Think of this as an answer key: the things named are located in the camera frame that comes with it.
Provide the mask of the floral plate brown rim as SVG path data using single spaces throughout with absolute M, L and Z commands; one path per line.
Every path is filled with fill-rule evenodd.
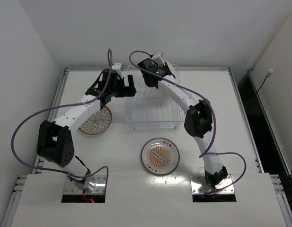
M 80 127 L 79 130 L 87 135 L 98 135 L 108 129 L 112 122 L 112 112 L 105 106 L 100 111 L 91 115 Z
M 168 69 L 168 76 L 167 76 L 166 80 L 168 80 L 169 83 L 171 83 L 172 85 L 176 85 L 177 84 L 177 79 L 176 79 L 175 68 L 172 66 L 172 64 L 169 61 L 166 61 L 165 65 L 166 65 L 166 67 Z

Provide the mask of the orange sunburst glass plate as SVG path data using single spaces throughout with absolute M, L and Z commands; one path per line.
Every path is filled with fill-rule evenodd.
M 155 176 L 166 176 L 177 169 L 180 153 L 174 142 L 158 137 L 143 145 L 140 158 L 147 172 Z

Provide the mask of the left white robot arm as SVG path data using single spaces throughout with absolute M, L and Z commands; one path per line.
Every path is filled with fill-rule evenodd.
M 87 89 L 78 105 L 53 121 L 44 121 L 39 128 L 36 152 L 56 164 L 70 178 L 82 181 L 90 170 L 75 155 L 72 137 L 94 113 L 103 109 L 112 97 L 133 97 L 136 94 L 133 76 L 127 75 L 128 85 L 116 70 L 104 69 Z

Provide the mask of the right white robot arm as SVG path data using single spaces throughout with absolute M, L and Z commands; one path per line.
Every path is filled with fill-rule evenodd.
M 178 84 L 174 68 L 169 63 L 159 66 L 147 58 L 139 62 L 137 66 L 148 87 L 155 87 L 168 95 L 185 112 L 184 128 L 194 138 L 200 149 L 201 158 L 204 160 L 206 183 L 215 189 L 215 186 L 227 177 L 228 172 L 213 144 L 216 130 L 212 124 L 216 119 L 210 103 Z

